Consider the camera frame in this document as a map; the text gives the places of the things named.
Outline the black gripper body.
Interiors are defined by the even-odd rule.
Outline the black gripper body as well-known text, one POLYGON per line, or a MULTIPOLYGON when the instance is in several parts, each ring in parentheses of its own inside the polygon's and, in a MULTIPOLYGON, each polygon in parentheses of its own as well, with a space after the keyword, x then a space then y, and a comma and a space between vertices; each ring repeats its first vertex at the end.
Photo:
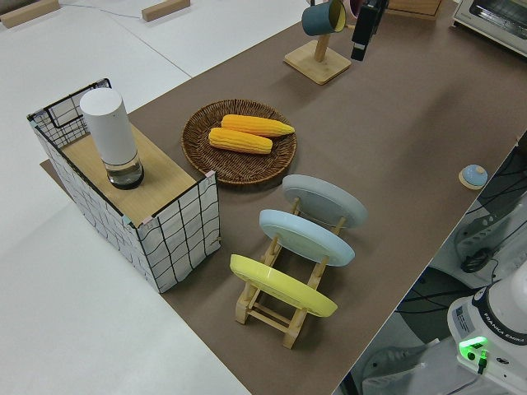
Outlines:
POLYGON ((388 5, 389 0, 365 0, 361 5, 361 14, 372 15, 380 19, 388 5))

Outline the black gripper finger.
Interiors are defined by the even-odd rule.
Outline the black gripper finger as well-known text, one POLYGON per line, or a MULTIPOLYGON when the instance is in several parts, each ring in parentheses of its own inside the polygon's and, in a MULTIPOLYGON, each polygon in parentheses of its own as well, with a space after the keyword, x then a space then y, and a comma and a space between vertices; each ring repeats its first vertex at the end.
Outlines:
POLYGON ((352 35, 351 59, 357 61, 364 59, 367 46, 374 34, 377 17, 377 12, 360 12, 352 35))

